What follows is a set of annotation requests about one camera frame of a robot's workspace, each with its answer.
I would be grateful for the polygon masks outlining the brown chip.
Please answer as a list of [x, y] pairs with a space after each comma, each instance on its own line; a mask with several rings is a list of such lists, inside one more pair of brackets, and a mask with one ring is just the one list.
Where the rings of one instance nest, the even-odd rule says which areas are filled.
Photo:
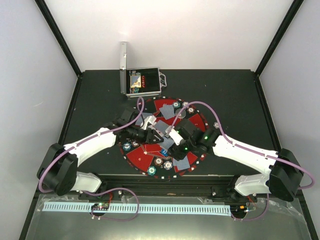
[[162, 159], [162, 158], [156, 158], [156, 159], [154, 160], [154, 164], [155, 164], [156, 166], [161, 166], [161, 165], [163, 164], [163, 159]]
[[139, 144], [138, 144], [136, 141], [133, 141], [133, 142], [132, 142], [132, 145], [133, 145], [134, 147], [139, 146]]
[[193, 107], [189, 107], [189, 108], [188, 108], [188, 112], [189, 112], [190, 114], [193, 114], [193, 113], [195, 112], [195, 109], [194, 109]]

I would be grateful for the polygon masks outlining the blue card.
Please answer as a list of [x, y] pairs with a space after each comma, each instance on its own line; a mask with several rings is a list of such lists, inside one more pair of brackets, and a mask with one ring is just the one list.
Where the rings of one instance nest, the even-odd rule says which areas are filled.
[[174, 118], [176, 116], [175, 108], [173, 107], [173, 105], [164, 104], [162, 107], [159, 108], [159, 111], [161, 112], [165, 120]]
[[190, 163], [189, 163], [188, 157], [185, 156], [181, 160], [173, 159], [173, 166], [176, 167], [178, 171], [189, 169]]
[[149, 114], [147, 112], [143, 112], [140, 117], [137, 119], [137, 121], [135, 122], [136, 126], [141, 126], [145, 120], [146, 117], [148, 117]]

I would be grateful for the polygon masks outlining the green chips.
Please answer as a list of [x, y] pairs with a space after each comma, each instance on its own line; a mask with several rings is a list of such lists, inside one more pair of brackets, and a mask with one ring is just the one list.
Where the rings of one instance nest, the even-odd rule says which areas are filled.
[[178, 108], [181, 106], [181, 104], [180, 104], [178, 101], [176, 101], [176, 102], [174, 102], [174, 103], [172, 104], [172, 106], [173, 106], [175, 109], [178, 109]]
[[129, 151], [132, 148], [132, 145], [130, 142], [125, 142], [122, 146], [124, 151]]
[[154, 176], [156, 174], [156, 168], [154, 166], [150, 166], [148, 169], [147, 169], [147, 174], [149, 176]]

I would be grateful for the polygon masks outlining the purple white chip stack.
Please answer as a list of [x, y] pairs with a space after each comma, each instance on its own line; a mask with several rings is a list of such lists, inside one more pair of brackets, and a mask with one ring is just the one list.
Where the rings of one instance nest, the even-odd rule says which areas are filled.
[[213, 126], [214, 126], [216, 129], [219, 129], [219, 128], [220, 128], [220, 125], [219, 125], [218, 122], [215, 122], [215, 123], [213, 124]]

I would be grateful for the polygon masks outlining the grey card deck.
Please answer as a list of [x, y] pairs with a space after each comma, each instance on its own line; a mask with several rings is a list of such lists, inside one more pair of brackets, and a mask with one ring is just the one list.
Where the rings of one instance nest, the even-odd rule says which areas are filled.
[[168, 150], [175, 142], [171, 138], [164, 138], [163, 142], [159, 143], [158, 145], [164, 149]]

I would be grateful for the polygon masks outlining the clear round dealer puck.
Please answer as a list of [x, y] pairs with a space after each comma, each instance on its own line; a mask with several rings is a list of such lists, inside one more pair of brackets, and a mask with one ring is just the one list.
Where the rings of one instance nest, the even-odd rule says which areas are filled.
[[183, 111], [178, 115], [178, 118], [179, 118], [179, 119], [183, 119], [183, 118], [185, 118], [185, 117], [186, 117], [186, 111], [183, 110]]

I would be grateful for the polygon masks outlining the blue white chip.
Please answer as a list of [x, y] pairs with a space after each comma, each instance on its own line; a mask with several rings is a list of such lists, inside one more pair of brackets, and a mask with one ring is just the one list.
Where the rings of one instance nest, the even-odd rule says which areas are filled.
[[171, 161], [166, 161], [163, 163], [163, 168], [165, 170], [170, 170], [173, 167], [173, 163]]

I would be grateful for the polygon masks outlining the blue small blind button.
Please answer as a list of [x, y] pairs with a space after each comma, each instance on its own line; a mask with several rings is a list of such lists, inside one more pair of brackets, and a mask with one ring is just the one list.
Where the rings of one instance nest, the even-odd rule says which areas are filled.
[[161, 150], [161, 154], [162, 154], [162, 155], [166, 155], [166, 156], [167, 156], [167, 155], [168, 155], [168, 152], [167, 152], [167, 150], [162, 149], [162, 150]]

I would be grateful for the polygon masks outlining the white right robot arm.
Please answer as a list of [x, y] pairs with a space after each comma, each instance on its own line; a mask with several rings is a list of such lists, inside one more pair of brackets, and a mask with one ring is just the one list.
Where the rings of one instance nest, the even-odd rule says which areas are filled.
[[257, 174], [236, 177], [228, 187], [228, 198], [234, 202], [253, 194], [272, 194], [291, 202], [297, 194], [304, 174], [297, 158], [288, 149], [276, 152], [227, 140], [218, 129], [202, 130], [187, 119], [167, 127], [165, 134], [174, 141], [167, 153], [177, 161], [189, 153], [198, 153], [227, 158], [256, 170]]

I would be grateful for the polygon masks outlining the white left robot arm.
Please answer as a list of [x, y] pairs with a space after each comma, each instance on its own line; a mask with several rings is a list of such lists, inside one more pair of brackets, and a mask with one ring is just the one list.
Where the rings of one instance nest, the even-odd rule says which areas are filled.
[[97, 174], [80, 172], [79, 166], [123, 140], [138, 144], [163, 142], [163, 137], [153, 128], [156, 120], [153, 114], [146, 115], [135, 108], [127, 108], [121, 117], [81, 140], [65, 145], [52, 144], [37, 172], [38, 189], [58, 196], [71, 191], [84, 192], [97, 200], [103, 199], [108, 192], [107, 186]]

